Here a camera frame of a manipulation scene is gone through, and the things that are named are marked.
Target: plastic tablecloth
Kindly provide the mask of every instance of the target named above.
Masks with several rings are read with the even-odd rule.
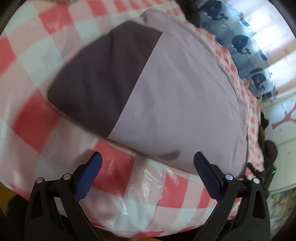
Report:
[[[27,1],[0,37],[0,181],[28,199],[36,178],[60,178],[85,163],[93,151],[103,166],[80,201],[93,225],[123,237],[156,237],[201,226],[213,211],[198,175],[98,137],[50,107],[48,86],[61,67],[95,39],[154,7],[197,31],[248,104],[248,156],[263,170],[258,145],[260,108],[238,77],[227,48],[205,29],[186,22],[169,0],[78,0],[72,4]],[[249,169],[246,176],[253,176]],[[57,203],[63,213],[61,203]],[[237,200],[230,217],[237,211]]]

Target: blue curtain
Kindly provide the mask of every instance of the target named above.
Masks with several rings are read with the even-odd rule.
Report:
[[[248,22],[241,12],[231,5],[217,0],[197,0],[200,9],[200,25],[216,35],[216,40],[229,49],[239,77],[250,82],[249,89],[263,101],[276,95],[270,82],[268,59],[257,46]]]

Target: wall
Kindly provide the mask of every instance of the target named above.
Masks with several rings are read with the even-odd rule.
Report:
[[[279,155],[275,161],[277,171],[269,187],[271,192],[296,187],[296,95],[264,108],[269,119],[266,139],[274,141]]]

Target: red tree branch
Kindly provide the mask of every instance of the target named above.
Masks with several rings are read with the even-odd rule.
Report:
[[[292,109],[289,113],[285,112],[285,117],[284,117],[283,120],[281,120],[281,121],[279,121],[279,122],[276,122],[276,123],[273,123],[273,124],[271,125],[272,129],[274,130],[274,129],[277,128],[279,125],[281,125],[281,124],[283,124],[283,123],[285,123],[285,122],[288,122],[288,121],[293,121],[293,122],[296,123],[296,119],[292,119],[292,118],[291,118],[292,113],[293,113],[294,110],[296,110],[296,103],[295,103],[295,106],[293,107],[293,109]]]

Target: gray fabric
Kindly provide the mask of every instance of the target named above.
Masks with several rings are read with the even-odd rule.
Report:
[[[160,31],[125,22],[83,49],[59,73],[48,100],[107,137],[116,124]]]
[[[94,132],[168,165],[196,173],[193,156],[201,151],[224,173],[239,176],[246,163],[247,106],[232,81],[200,36],[175,18],[147,10],[134,21],[134,28],[103,37],[117,42],[112,51],[101,38],[75,57],[49,100]]]
[[[239,176],[247,107],[215,57],[182,25],[155,11],[142,19],[164,33],[109,138],[192,173],[201,151],[224,173]]]

